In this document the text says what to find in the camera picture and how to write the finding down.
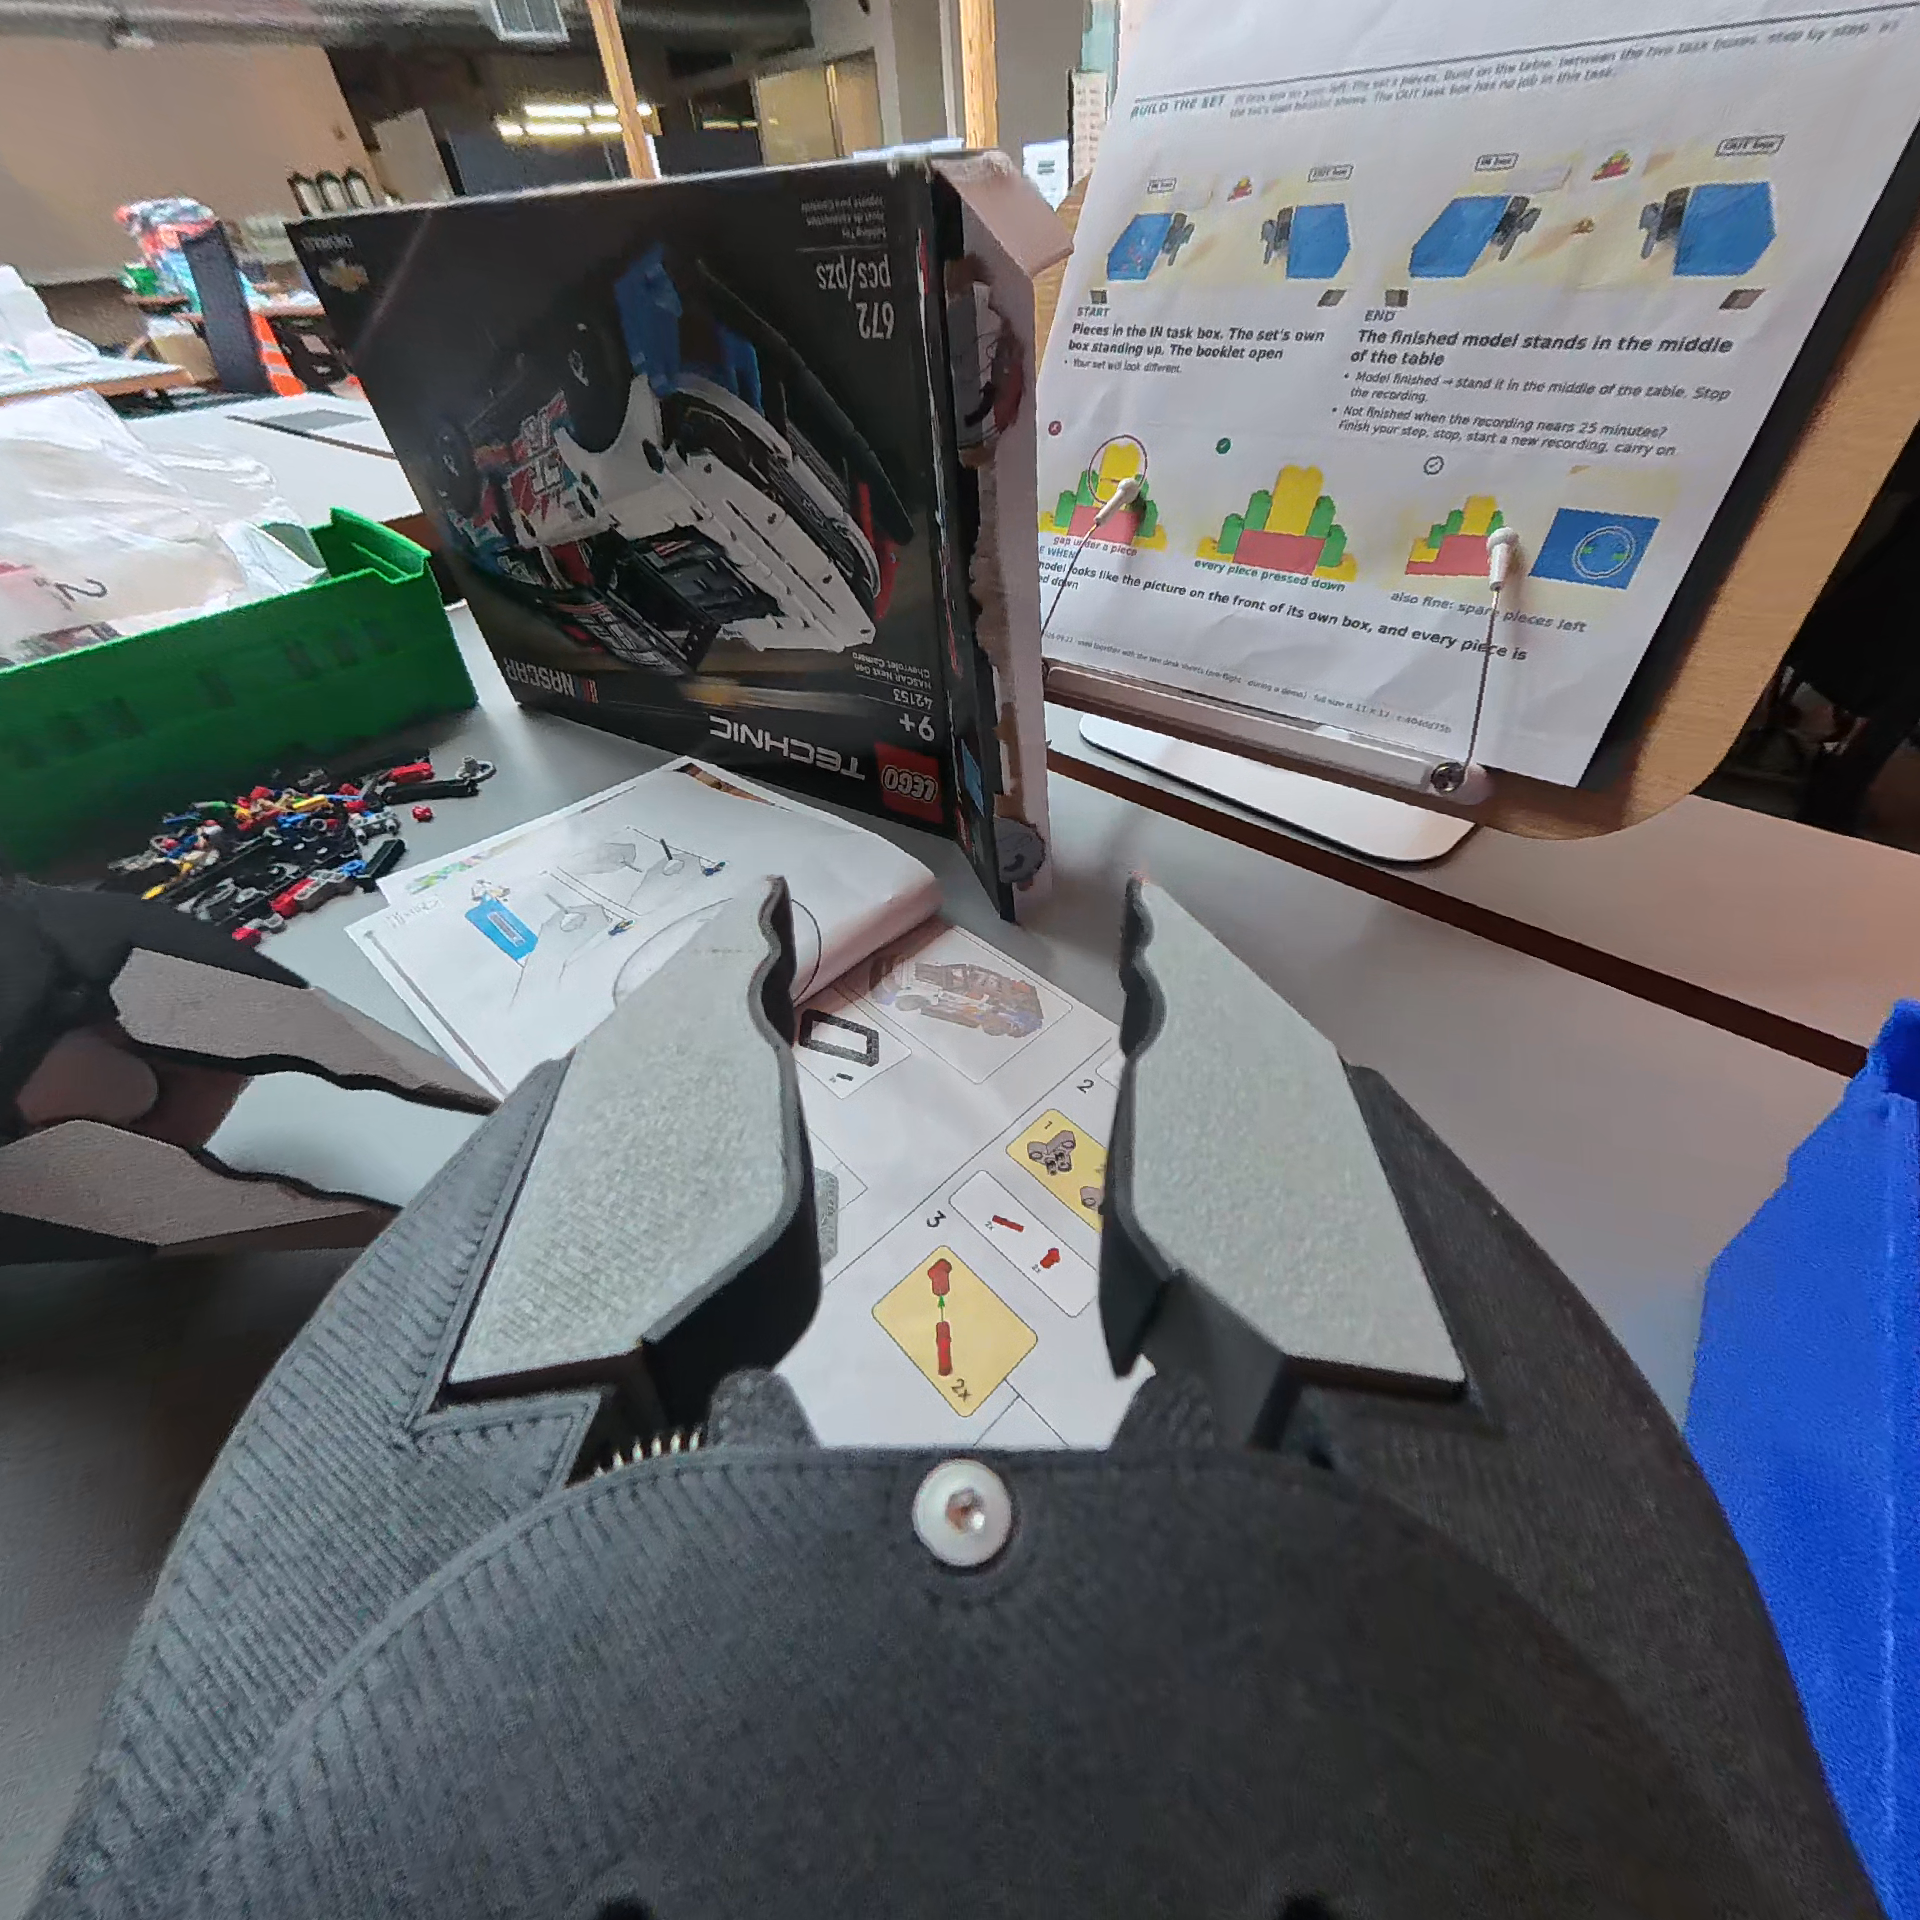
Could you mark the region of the lego instruction booklet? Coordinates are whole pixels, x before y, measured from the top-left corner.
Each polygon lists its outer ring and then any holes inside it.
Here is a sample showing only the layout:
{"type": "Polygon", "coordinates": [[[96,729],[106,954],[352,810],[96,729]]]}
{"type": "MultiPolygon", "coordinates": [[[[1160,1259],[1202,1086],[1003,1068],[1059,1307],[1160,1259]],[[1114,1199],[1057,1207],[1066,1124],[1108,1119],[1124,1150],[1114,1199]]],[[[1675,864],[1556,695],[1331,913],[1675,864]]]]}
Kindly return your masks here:
{"type": "Polygon", "coordinates": [[[1114,1023],[943,916],[874,831],[697,760],[387,879],[352,937],[451,1062],[508,1096],[780,876],[823,1304],[784,1362],[848,1447],[1099,1450],[1117,1376],[1097,1238],[1114,1023]]]}

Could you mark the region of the blue plastic bin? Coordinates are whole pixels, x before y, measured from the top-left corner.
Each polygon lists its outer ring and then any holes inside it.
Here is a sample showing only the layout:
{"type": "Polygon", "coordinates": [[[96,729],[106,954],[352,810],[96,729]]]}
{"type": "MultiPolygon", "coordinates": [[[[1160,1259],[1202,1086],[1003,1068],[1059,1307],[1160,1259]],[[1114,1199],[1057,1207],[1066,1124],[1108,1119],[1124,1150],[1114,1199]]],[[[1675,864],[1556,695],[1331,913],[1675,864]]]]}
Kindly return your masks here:
{"type": "Polygon", "coordinates": [[[1687,1443],[1760,1586],[1848,1834],[1917,1916],[1917,1006],[1714,1259],[1687,1443]]]}

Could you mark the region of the printed instruction sheet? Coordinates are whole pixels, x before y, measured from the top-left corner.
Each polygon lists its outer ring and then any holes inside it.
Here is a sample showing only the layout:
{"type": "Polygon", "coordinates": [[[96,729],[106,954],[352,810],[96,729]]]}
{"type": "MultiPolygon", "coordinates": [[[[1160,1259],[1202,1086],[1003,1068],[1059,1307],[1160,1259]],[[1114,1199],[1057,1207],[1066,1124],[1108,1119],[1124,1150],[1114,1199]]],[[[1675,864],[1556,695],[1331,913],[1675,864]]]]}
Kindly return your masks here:
{"type": "Polygon", "coordinates": [[[1040,377],[1048,659],[1576,785],[1916,111],[1916,6],[1149,6],[1040,377]]]}

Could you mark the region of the green plastic bin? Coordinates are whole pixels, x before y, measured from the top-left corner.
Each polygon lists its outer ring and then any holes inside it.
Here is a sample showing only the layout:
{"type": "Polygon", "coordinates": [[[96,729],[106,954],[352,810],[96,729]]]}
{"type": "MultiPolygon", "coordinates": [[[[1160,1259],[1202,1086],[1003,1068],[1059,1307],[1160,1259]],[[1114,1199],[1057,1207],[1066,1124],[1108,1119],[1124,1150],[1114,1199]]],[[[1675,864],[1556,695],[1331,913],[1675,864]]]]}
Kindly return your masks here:
{"type": "Polygon", "coordinates": [[[9,866],[475,707],[426,546],[348,511],[313,537],[313,586],[4,665],[9,866]]]}

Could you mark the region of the clear plastic bag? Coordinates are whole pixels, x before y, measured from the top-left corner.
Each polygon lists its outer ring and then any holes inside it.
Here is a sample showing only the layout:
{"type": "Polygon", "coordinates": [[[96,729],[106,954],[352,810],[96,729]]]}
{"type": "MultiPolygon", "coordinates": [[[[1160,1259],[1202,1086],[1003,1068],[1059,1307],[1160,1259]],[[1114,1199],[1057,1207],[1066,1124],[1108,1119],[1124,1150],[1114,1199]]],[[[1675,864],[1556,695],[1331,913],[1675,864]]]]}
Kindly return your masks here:
{"type": "Polygon", "coordinates": [[[267,470],[146,448],[96,392],[29,377],[106,371],[3,268],[3,665],[169,630],[315,586],[324,562],[267,470]]]}

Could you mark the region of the pile of small lego pieces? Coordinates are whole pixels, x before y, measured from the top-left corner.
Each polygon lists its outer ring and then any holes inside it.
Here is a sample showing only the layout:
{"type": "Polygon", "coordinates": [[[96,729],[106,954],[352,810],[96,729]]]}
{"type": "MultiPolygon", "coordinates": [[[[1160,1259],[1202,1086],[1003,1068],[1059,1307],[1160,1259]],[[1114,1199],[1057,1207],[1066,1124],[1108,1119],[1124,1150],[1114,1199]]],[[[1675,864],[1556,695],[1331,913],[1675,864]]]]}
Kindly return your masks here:
{"type": "Polygon", "coordinates": [[[474,801],[495,775],[492,760],[441,770],[424,755],[194,801],[117,857],[101,890],[259,946],[333,902],[376,895],[408,854],[402,831],[432,825],[441,804],[474,801]]]}

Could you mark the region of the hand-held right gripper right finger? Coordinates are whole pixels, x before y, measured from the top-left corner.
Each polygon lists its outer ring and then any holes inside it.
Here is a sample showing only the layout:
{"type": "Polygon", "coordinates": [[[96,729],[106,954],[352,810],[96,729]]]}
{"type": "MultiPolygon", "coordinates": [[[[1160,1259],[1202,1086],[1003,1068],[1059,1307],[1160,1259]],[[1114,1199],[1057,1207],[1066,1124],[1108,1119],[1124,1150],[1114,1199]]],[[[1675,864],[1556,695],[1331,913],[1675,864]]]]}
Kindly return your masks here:
{"type": "Polygon", "coordinates": [[[1313,1385],[1444,1407],[1468,1367],[1338,1048],[1132,880],[1097,1319],[1112,1371],[1274,1447],[1313,1385]]]}

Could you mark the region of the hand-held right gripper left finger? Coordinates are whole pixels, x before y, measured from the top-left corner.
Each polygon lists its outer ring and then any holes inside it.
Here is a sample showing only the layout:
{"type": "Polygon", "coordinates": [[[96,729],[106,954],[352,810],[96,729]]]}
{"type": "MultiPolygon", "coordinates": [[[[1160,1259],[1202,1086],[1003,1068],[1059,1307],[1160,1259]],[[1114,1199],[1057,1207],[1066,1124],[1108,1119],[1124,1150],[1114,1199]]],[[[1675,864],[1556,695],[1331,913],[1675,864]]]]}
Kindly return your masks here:
{"type": "Polygon", "coordinates": [[[452,1385],[719,1385],[823,1296],[781,879],[722,903],[568,1059],[452,1385]]]}

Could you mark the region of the black lego set box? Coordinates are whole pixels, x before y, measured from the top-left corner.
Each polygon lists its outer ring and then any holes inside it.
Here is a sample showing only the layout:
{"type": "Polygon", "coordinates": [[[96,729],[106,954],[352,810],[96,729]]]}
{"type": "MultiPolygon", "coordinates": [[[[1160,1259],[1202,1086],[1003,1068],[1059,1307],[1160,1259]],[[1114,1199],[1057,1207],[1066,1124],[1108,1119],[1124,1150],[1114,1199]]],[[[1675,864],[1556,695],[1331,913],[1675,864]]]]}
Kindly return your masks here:
{"type": "Polygon", "coordinates": [[[1002,154],[295,227],[521,704],[1050,890],[1036,278],[1002,154]]]}

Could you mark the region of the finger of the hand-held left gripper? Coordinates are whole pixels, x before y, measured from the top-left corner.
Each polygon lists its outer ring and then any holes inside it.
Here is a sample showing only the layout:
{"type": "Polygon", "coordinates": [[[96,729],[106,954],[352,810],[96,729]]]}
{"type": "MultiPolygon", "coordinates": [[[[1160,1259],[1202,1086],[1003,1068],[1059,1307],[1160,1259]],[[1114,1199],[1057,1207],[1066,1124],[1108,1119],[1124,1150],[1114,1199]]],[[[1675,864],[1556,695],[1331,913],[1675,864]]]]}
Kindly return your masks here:
{"type": "Polygon", "coordinates": [[[176,1143],[66,1121],[3,1150],[3,1262],[205,1257],[359,1248],[399,1210],[176,1143]]]}
{"type": "Polygon", "coordinates": [[[146,1055],[245,1078],[305,1073],[451,1114],[498,1105],[432,1048],[305,984],[136,948],[111,985],[119,1027],[146,1055]]]}

